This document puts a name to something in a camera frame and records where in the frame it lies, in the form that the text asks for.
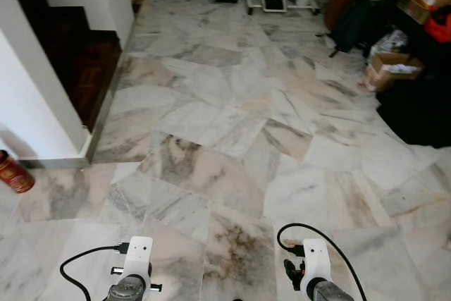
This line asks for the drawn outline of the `black cloth bundle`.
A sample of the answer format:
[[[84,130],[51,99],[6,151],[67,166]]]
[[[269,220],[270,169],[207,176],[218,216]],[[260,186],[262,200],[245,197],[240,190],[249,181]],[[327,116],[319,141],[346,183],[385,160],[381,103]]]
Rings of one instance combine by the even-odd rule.
[[[449,78],[397,80],[376,94],[377,112],[406,144],[451,145],[451,81]]]

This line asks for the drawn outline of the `small open cardboard box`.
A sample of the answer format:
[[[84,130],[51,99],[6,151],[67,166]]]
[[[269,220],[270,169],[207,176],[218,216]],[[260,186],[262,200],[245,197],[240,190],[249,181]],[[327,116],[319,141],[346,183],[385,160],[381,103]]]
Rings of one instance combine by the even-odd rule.
[[[370,92],[380,92],[396,80],[415,80],[423,69],[423,63],[412,55],[377,53],[371,56],[362,84]]]

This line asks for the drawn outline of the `clear plastic bag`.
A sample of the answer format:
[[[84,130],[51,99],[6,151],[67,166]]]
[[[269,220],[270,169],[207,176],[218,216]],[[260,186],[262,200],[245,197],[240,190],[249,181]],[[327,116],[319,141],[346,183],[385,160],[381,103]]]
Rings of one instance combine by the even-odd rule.
[[[369,50],[370,59],[378,54],[400,53],[409,43],[408,36],[401,30],[393,30],[378,39]]]

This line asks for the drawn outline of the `black backpack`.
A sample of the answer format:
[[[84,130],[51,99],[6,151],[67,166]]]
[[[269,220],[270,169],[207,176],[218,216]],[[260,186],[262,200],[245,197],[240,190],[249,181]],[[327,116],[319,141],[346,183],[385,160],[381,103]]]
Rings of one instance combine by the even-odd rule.
[[[383,1],[352,0],[328,34],[334,42],[329,57],[339,52],[349,53],[352,49],[360,50],[364,57],[369,56],[371,47],[384,33],[387,21]]]

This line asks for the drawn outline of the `white bathroom scale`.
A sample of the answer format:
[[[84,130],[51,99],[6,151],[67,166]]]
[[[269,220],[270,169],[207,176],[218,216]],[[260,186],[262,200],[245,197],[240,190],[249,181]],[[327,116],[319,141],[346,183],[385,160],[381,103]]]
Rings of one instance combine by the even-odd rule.
[[[261,0],[261,8],[264,12],[286,12],[287,0]]]

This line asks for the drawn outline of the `red bag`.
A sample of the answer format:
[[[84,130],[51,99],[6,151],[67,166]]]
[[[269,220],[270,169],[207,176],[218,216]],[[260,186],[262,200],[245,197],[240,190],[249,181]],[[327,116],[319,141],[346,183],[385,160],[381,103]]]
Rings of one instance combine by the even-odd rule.
[[[451,43],[451,5],[431,12],[424,31],[439,43]]]

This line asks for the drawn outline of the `dark wooden staircase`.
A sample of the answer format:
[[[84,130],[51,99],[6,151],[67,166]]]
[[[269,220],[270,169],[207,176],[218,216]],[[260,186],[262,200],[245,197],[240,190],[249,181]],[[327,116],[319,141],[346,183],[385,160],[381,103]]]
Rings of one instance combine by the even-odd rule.
[[[80,6],[18,2],[82,124],[93,133],[122,53],[116,31],[90,28]]]

